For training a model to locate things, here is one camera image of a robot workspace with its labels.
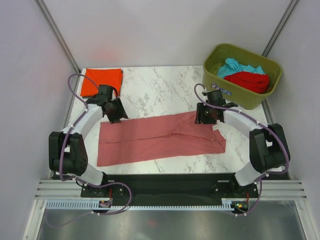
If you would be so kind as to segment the pink t-shirt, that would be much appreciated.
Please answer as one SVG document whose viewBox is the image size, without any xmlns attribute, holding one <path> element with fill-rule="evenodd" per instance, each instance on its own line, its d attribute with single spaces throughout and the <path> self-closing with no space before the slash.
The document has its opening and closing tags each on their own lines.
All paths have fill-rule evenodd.
<svg viewBox="0 0 320 240">
<path fill-rule="evenodd" d="M 196 124 L 196 112 L 102 122 L 97 166 L 109 167 L 179 156 L 223 154 L 226 140 L 212 124 Z"/>
</svg>

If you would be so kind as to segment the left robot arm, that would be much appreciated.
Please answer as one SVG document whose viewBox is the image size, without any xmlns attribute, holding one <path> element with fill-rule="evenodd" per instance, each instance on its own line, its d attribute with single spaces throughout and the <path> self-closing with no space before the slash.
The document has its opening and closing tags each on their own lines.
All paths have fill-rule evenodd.
<svg viewBox="0 0 320 240">
<path fill-rule="evenodd" d="M 85 139 L 94 125 L 103 117 L 110 124 L 128 119 L 117 90 L 110 85 L 100 85 L 97 94 L 84 102 L 84 109 L 74 123 L 61 131 L 53 131 L 48 137 L 49 169 L 60 175 L 92 185 L 99 197 L 106 196 L 110 185 L 104 181 L 104 173 L 89 164 Z"/>
</svg>

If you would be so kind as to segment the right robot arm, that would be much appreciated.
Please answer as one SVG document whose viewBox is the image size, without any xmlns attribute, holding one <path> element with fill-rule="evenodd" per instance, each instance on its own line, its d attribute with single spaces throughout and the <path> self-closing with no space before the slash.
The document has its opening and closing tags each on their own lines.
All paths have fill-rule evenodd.
<svg viewBox="0 0 320 240">
<path fill-rule="evenodd" d="M 242 196 L 247 186 L 258 182 L 269 174 L 284 174 L 290 164 L 290 152 L 283 127 L 278 124 L 265 125 L 237 104 L 226 102 L 220 90 L 205 92 L 207 100 L 196 94 L 196 124 L 225 123 L 232 126 L 249 140 L 249 162 L 231 177 L 229 191 L 235 197 Z"/>
</svg>

